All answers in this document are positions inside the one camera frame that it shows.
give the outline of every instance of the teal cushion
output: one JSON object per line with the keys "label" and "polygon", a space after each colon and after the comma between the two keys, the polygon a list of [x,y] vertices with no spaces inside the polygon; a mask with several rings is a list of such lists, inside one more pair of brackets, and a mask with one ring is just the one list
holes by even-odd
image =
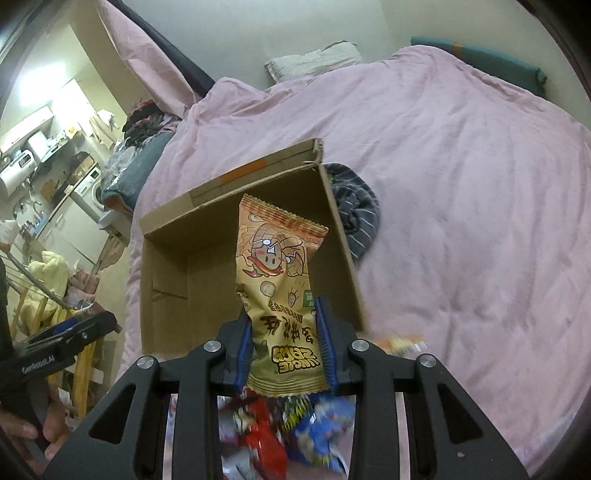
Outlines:
{"label": "teal cushion", "polygon": [[441,48],[465,61],[468,65],[472,65],[474,68],[545,98],[547,76],[535,65],[530,65],[509,55],[488,50],[487,48],[463,45],[448,40],[439,40],[438,38],[411,37],[410,43],[411,45],[428,45]]}

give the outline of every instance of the striped fabric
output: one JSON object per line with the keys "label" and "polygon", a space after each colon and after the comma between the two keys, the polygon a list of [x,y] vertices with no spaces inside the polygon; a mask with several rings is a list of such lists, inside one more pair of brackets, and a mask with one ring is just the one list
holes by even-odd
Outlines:
{"label": "striped fabric", "polygon": [[379,230],[379,203],[375,193],[349,167],[340,163],[324,165],[331,176],[331,188],[345,227],[349,250],[358,260],[371,246]]}

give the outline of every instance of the box flap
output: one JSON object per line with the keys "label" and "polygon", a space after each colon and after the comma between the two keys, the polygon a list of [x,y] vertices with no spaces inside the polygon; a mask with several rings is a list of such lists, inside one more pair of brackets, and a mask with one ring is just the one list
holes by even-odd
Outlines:
{"label": "box flap", "polygon": [[140,221],[144,236],[173,222],[191,210],[241,187],[273,175],[309,168],[322,162],[322,141],[307,140],[259,158],[182,194],[145,215]]}

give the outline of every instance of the human hand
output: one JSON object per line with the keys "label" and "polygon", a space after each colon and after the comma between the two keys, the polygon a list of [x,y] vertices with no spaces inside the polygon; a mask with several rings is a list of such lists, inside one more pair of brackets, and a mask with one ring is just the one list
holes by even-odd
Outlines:
{"label": "human hand", "polygon": [[[56,455],[70,434],[66,426],[66,408],[60,401],[57,387],[50,387],[49,396],[51,401],[43,423],[43,436],[51,443],[45,450],[47,460],[51,460]],[[22,441],[23,439],[36,439],[38,435],[37,429],[29,422],[21,420],[2,408],[0,408],[0,427],[2,427],[18,453],[29,464],[31,469],[38,475],[43,473],[43,465],[33,459]]]}

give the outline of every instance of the white pillow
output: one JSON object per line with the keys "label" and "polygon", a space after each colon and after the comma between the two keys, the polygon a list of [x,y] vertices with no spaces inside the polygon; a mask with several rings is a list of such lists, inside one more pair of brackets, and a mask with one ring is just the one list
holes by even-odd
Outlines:
{"label": "white pillow", "polygon": [[343,40],[305,55],[287,55],[270,60],[265,67],[275,83],[281,83],[358,63],[363,63],[361,53],[353,43]]}

